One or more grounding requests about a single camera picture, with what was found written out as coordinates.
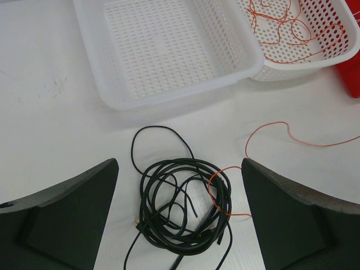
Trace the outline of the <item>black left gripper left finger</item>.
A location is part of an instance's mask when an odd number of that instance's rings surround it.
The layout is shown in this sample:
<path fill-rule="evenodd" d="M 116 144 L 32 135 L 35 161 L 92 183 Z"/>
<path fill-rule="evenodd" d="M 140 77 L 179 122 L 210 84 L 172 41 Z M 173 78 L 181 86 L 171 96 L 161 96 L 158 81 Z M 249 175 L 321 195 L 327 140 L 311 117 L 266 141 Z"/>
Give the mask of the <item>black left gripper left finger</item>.
<path fill-rule="evenodd" d="M 1 204 L 1 269 L 93 269 L 119 166 L 108 159 Z"/>

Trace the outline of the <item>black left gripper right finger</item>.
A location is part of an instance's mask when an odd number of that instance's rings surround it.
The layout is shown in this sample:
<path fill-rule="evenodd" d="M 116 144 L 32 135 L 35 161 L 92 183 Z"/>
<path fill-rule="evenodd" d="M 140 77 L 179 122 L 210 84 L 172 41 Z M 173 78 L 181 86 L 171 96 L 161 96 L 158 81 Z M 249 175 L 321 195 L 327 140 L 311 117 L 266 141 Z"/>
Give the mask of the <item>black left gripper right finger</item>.
<path fill-rule="evenodd" d="M 242 178 L 266 269 L 359 269 L 359 205 L 254 160 Z"/>

